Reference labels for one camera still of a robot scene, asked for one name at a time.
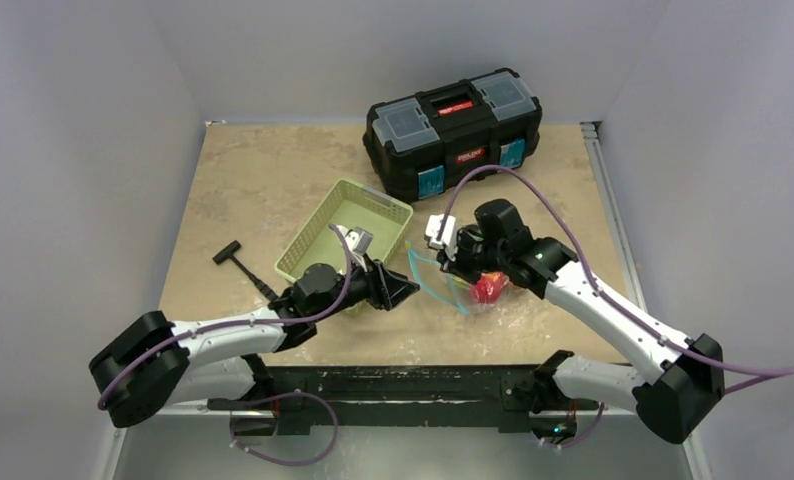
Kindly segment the clear zip bag blue seal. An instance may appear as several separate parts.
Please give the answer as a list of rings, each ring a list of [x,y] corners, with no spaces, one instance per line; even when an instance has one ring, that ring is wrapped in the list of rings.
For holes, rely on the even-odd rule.
[[[432,298],[453,307],[463,315],[485,312],[513,295],[514,286],[509,280],[506,291],[496,303],[491,305],[475,304],[469,296],[471,284],[443,272],[441,264],[436,259],[422,254],[414,248],[410,241],[405,241],[404,245],[414,282]]]

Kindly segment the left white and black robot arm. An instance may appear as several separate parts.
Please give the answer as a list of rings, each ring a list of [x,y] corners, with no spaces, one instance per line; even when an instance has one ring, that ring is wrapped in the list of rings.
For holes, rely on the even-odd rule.
[[[249,358],[296,348],[316,335],[319,321],[359,303],[390,311],[419,289],[367,258],[347,275],[313,264],[277,299],[245,314],[173,322],[160,310],[145,313],[90,361],[97,407],[118,428],[191,400],[236,399],[260,408],[270,399],[271,382],[251,371]]]

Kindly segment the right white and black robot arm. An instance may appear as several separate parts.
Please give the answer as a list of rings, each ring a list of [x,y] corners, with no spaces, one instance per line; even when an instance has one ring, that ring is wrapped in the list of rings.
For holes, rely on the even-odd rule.
[[[657,437],[681,444],[722,400],[722,346],[693,339],[647,314],[598,277],[561,241],[535,237],[506,199],[478,207],[459,227],[452,216],[429,217],[424,237],[444,272],[470,283],[502,273],[511,284],[561,308],[607,341],[625,365],[558,351],[535,371],[535,406],[588,399],[632,412]]]

